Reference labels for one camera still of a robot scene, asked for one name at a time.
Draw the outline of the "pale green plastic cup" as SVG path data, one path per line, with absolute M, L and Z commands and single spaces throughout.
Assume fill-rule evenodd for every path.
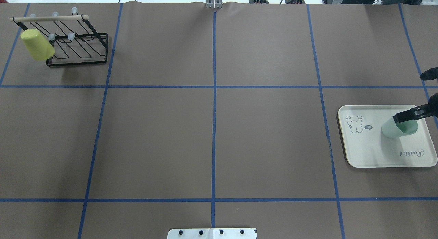
M 418 128 L 418 123 L 415 120 L 395 122 L 393 118 L 390 118 L 381 126 L 381 132 L 384 136 L 394 139 L 415 134 Z

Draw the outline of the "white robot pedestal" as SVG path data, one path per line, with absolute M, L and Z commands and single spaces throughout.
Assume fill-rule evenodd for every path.
M 180 228 L 171 229 L 168 239 L 257 239 L 255 228 Z

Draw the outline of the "aluminium frame post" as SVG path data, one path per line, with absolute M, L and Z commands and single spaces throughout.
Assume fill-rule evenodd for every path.
M 220 9 L 222 6 L 222 0 L 206 0 L 206 7 L 208 9 Z

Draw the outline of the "cream rabbit tray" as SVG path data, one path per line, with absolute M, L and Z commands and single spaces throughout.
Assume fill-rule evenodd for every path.
M 405 134 L 393 116 L 413 105 L 349 105 L 338 110 L 344 151 L 355 168 L 433 167 L 437 164 L 425 119 L 416 132 Z

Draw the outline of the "yellow plastic cup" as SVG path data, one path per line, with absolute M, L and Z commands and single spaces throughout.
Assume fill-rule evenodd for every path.
M 50 59 L 56 52 L 49 40 L 37 29 L 24 30 L 20 33 L 20 40 L 36 61 Z

